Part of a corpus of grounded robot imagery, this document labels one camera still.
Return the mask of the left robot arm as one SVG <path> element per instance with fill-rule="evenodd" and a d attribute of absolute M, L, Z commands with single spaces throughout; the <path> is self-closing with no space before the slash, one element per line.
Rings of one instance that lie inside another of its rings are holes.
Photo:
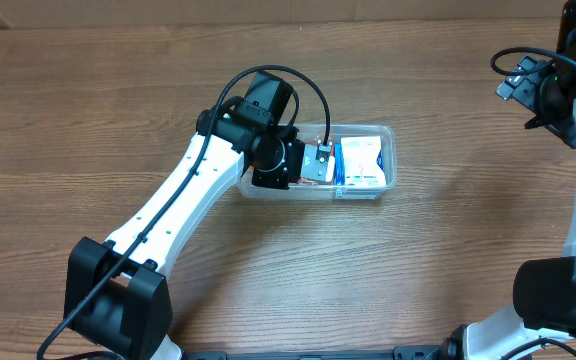
<path fill-rule="evenodd" d="M 167 278 L 215 202 L 247 170 L 253 182 L 288 189 L 303 147 L 292 123 L 279 123 L 298 97 L 281 65 L 249 69 L 244 96 L 224 88 L 203 110 L 182 160 L 146 204 L 107 239 L 82 238 L 68 258 L 64 318 L 40 346 L 66 328 L 97 345 L 88 359 L 179 359 L 168 336 L 173 310 Z"/>

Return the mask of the white and blue box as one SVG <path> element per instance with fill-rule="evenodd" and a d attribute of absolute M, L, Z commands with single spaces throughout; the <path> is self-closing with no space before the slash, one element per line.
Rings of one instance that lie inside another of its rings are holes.
<path fill-rule="evenodd" d="M 343 137 L 335 145 L 335 184 L 382 187 L 386 176 L 379 136 Z"/>

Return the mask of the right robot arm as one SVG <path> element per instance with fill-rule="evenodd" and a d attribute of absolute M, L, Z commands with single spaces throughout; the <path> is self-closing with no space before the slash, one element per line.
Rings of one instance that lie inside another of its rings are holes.
<path fill-rule="evenodd" d="M 490 66 L 503 76 L 496 93 L 533 113 L 528 129 L 543 127 L 576 150 L 576 1 L 562 9 L 557 46 L 507 48 Z M 438 359 L 528 359 L 549 345 L 576 358 L 576 185 L 573 213 L 559 257 L 518 269 L 511 304 L 446 338 Z"/>

